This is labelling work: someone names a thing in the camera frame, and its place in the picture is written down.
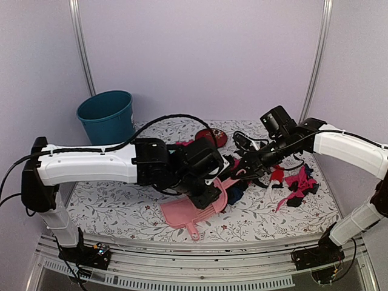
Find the pink plastic hand brush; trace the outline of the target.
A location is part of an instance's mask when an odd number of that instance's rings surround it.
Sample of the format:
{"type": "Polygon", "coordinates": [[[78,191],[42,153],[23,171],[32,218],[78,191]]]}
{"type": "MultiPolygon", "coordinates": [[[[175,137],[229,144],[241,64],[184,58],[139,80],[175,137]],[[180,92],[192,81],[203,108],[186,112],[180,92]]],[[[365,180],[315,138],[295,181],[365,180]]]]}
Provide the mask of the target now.
{"type": "Polygon", "coordinates": [[[224,192],[226,192],[226,190],[229,187],[236,184],[242,178],[243,174],[245,174],[245,173],[246,173],[246,170],[241,169],[236,174],[231,174],[227,179],[225,179],[223,181],[221,181],[219,178],[216,178],[213,181],[213,185],[216,188],[219,188],[220,191],[222,191],[224,193],[224,192]]]}

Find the pink plastic dustpan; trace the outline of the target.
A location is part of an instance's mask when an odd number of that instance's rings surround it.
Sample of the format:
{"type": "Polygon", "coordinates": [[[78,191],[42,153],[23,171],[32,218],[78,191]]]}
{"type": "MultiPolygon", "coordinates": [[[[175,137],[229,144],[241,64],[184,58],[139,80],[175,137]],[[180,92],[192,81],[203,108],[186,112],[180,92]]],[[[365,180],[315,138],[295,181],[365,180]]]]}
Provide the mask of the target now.
{"type": "Polygon", "coordinates": [[[219,198],[204,210],[197,209],[189,198],[181,198],[161,204],[161,211],[165,222],[174,229],[186,229],[193,241],[198,241],[200,235],[196,224],[218,214],[227,205],[227,192],[218,184],[221,191],[219,198]]]}

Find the central colourful paper scrap pile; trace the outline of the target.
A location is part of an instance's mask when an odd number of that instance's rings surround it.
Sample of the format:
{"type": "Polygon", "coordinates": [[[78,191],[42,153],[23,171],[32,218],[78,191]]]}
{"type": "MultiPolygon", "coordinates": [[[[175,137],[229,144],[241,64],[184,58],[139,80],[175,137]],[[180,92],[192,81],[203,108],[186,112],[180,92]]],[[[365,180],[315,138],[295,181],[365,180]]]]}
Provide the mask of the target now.
{"type": "Polygon", "coordinates": [[[220,179],[223,188],[227,194],[227,204],[233,206],[244,195],[248,186],[257,182],[259,176],[248,175],[243,169],[240,168],[240,159],[237,159],[233,155],[224,155],[230,165],[225,171],[223,171],[218,178],[220,179]]]}

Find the pink black scrap pile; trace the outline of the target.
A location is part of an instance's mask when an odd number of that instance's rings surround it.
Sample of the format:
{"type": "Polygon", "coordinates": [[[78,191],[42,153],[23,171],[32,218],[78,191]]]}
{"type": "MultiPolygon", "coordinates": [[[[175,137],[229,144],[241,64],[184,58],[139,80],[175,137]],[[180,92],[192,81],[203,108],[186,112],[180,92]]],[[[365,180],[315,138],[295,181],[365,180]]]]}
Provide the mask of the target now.
{"type": "Polygon", "coordinates": [[[270,176],[270,182],[278,182],[277,184],[270,186],[271,189],[273,189],[274,186],[280,186],[282,188],[283,182],[285,182],[290,191],[290,194],[287,197],[278,202],[275,212],[283,205],[294,208],[299,207],[308,194],[315,194],[319,189],[318,182],[312,177],[313,169],[307,164],[303,164],[296,175],[285,177],[285,171],[285,168],[276,165],[270,176]]]}

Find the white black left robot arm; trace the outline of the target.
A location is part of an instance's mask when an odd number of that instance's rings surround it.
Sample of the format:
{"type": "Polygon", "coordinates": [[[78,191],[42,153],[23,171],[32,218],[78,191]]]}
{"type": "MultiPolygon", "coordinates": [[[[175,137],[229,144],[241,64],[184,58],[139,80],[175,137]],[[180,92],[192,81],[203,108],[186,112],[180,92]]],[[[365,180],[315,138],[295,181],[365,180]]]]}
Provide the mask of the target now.
{"type": "Polygon", "coordinates": [[[90,258],[81,233],[59,195],[62,183],[119,181],[151,186],[163,194],[187,195],[199,209],[216,201],[215,180],[229,162],[208,139],[167,145],[156,138],[136,138],[110,146],[60,147],[36,139],[21,175],[23,205],[37,212],[60,246],[77,263],[90,258]]]}

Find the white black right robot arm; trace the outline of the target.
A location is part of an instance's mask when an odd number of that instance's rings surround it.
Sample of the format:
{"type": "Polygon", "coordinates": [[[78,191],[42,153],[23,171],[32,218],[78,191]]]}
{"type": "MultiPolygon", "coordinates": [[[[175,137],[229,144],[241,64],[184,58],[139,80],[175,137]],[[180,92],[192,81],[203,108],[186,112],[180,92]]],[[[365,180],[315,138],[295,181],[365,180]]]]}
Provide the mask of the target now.
{"type": "Polygon", "coordinates": [[[308,118],[300,124],[294,120],[281,122],[273,118],[263,118],[262,122],[272,142],[259,150],[243,150],[234,171],[237,179],[261,177],[284,158],[306,151],[347,162],[380,180],[368,201],[332,224],[320,238],[319,247],[313,252],[318,264],[327,264],[336,256],[337,248],[387,217],[386,145],[340,130],[316,118],[308,118]]]}

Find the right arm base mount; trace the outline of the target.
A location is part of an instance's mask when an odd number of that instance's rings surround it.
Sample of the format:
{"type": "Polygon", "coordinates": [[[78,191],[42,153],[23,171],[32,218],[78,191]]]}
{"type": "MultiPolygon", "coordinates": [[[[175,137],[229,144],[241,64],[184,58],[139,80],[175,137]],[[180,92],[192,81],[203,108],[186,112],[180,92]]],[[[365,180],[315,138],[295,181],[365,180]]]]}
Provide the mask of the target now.
{"type": "Polygon", "coordinates": [[[313,271],[311,276],[318,284],[333,283],[344,258],[345,255],[342,247],[332,242],[327,233],[319,239],[316,247],[298,247],[291,253],[291,260],[297,270],[321,267],[331,263],[338,264],[326,269],[313,271]]]}

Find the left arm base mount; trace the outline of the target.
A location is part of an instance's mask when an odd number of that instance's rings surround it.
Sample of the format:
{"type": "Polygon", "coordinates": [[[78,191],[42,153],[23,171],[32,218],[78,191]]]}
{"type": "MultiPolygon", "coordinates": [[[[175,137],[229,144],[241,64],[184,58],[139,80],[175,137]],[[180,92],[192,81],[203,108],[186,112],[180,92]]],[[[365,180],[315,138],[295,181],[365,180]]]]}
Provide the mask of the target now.
{"type": "Polygon", "coordinates": [[[84,234],[78,227],[78,243],[75,247],[59,245],[59,259],[94,269],[107,270],[111,259],[110,246],[98,242],[93,246],[84,244],[84,234]]]}

